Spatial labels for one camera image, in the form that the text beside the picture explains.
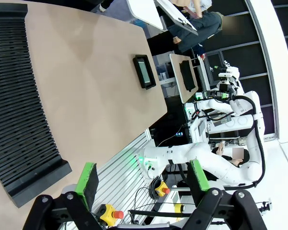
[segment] table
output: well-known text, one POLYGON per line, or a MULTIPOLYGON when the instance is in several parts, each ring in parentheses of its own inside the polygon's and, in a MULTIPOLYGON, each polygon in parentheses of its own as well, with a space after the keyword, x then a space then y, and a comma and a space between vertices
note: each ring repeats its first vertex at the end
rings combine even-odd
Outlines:
POLYGON ((163 30, 154 0, 127 0, 131 14, 143 22, 163 30))
POLYGON ((172 64, 172 67, 174 70, 174 74, 175 74, 181 102, 184 104, 198 91, 198 85, 197 85, 197 80, 196 80, 196 76, 194 73, 194 69, 192 66, 192 61, 191 61, 191 58, 188 56, 182 56, 182 55, 177 55, 177 54, 170 54, 169 58, 171 60, 171 64, 172 64), (183 83, 183 78, 182 78, 182 74, 181 74, 180 66, 179 66, 179 64, 182 61, 189 61, 189 63, 190 63, 190 69, 191 69, 191 73, 192 73, 194 85, 195 85, 195 88, 192 89, 191 92, 187 91, 187 89, 183 83))
MULTIPOLYGON (((45 190, 77 183, 84 163, 101 167, 167 112, 142 28, 77 9, 27 1, 25 18, 40 99, 72 173, 45 190), (148 55, 157 86, 140 86, 135 54, 148 55)), ((0 229, 21 229, 33 200, 17 208, 0 184, 0 229)))

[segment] shoe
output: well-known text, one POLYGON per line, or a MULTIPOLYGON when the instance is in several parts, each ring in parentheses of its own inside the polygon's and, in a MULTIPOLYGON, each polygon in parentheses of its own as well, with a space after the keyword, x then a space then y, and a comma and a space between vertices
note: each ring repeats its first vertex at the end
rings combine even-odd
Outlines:
POLYGON ((100 5, 99 5, 99 10, 100 10, 101 12, 105 12, 107 9, 103 8, 103 7, 101 6, 101 4, 100 4, 100 5))

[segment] dark pants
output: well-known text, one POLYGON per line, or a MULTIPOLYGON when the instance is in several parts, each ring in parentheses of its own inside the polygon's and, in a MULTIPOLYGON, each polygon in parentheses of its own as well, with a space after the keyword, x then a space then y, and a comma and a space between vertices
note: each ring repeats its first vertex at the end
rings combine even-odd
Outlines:
POLYGON ((102 8, 107 9, 111 5, 114 0, 104 0, 100 5, 102 8))
POLYGON ((166 31, 152 38, 149 38, 147 41, 152 55, 154 56, 163 54, 178 48, 181 50, 181 52, 185 52, 186 50, 191 49, 198 43, 203 42, 208 37, 217 32, 221 22, 221 19, 218 17, 219 16, 211 15, 211 13, 208 13, 204 14, 203 18, 201 19, 191 19, 190 22, 197 29, 198 35, 189 33, 185 38, 182 39, 182 42, 180 42, 179 45, 176 44, 173 46, 173 37, 177 35, 173 34, 171 28, 169 28, 171 33, 166 31))
POLYGON ((152 56, 178 50, 178 45, 173 43, 173 35, 166 31, 147 40, 152 56))

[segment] device screen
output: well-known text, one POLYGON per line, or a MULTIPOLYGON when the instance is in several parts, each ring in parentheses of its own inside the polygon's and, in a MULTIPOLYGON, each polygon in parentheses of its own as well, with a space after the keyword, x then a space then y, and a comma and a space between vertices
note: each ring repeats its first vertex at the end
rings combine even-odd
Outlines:
POLYGON ((147 69, 146 69, 145 62, 144 61, 139 61, 139 66, 140 66, 141 72, 143 74, 144 82, 145 83, 150 83, 150 79, 149 79, 149 76, 148 76, 148 72, 147 72, 147 69))

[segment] black slotted panel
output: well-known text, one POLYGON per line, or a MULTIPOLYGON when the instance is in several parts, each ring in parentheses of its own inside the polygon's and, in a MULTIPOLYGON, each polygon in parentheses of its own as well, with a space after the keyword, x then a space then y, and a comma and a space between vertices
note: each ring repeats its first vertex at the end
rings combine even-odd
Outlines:
POLYGON ((49 129, 26 39, 26 4, 0 3, 0 181, 17 207, 72 170, 49 129))

